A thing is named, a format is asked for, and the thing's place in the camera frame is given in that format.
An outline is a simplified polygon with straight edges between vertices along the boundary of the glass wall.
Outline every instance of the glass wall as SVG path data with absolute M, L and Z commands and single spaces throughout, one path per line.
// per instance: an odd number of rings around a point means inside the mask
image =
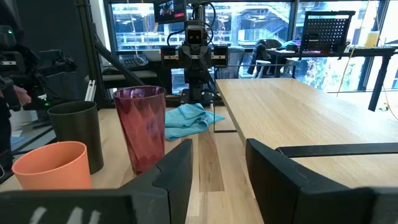
M 214 44 L 253 47 L 261 39 L 287 40 L 291 3 L 287 2 L 214 2 L 216 21 Z M 206 8 L 206 21 L 214 19 Z
M 349 26 L 347 40 L 358 46 L 364 45 L 368 33 L 373 28 L 378 1 L 371 1 L 366 17 L 367 1 L 300 2 L 298 5 L 295 38 L 301 39 L 305 11 L 355 11 Z M 338 91 L 348 58 L 303 58 L 297 62 L 297 79 L 320 90 Z M 340 91 L 353 91 L 358 88 L 364 58 L 352 58 L 349 62 Z
M 155 30 L 154 5 L 152 3 L 112 4 L 113 23 L 118 50 L 160 49 L 167 45 L 171 32 L 182 30 L 183 22 L 159 25 Z M 187 8 L 188 16 L 192 10 Z M 185 40 L 185 33 L 173 35 L 170 44 Z
M 398 45 L 398 32 L 396 22 L 398 21 L 398 1 L 391 1 L 387 10 L 386 19 L 383 25 L 383 30 L 380 35 L 379 45 Z M 367 85 L 368 90 L 374 88 L 377 74 L 381 66 L 381 57 L 375 57 L 369 81 Z M 384 80 L 384 87 L 386 89 L 398 89 L 398 55 L 392 56 L 388 65 L 386 79 Z
M 259 39 L 287 40 L 290 3 L 286 2 L 215 2 L 214 44 L 252 47 Z M 182 30 L 183 23 L 159 25 L 155 30 L 154 7 L 151 3 L 112 4 L 118 50 L 159 49 L 167 36 Z M 192 10 L 188 7 L 188 17 Z M 214 19 L 206 8 L 206 21 Z M 170 38 L 171 45 L 185 40 L 185 34 Z

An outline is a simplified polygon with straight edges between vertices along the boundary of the pink tumbler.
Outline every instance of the pink tumbler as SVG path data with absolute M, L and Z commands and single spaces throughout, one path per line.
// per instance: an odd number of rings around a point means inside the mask
M 113 93 L 135 174 L 164 156 L 165 90 L 158 86 L 125 88 Z

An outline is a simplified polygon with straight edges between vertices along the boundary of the hand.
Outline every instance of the hand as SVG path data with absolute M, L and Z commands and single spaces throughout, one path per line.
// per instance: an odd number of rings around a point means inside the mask
M 14 85 L 14 91 L 18 97 L 19 103 L 22 106 L 32 102 L 32 98 L 27 94 L 25 89 Z

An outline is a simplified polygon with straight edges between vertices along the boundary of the orange cup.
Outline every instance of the orange cup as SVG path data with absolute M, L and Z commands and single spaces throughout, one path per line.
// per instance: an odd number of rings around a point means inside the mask
M 35 149 L 15 161 L 12 171 L 25 190 L 91 188 L 87 147 L 81 142 Z

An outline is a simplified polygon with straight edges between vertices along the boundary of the jacket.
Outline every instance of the jacket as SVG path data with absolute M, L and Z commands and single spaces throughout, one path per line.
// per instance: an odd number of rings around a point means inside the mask
M 271 56 L 265 52 L 265 49 L 271 49 L 271 48 L 278 48 L 282 44 L 278 40 L 272 40 L 272 39 L 267 39 L 267 40 L 259 40 L 257 43 L 254 45 L 253 52 L 251 54 L 251 65 L 256 64 L 256 60 L 269 60 L 271 59 Z M 248 69 L 249 74 L 253 74 L 254 71 L 254 66 L 250 66 Z

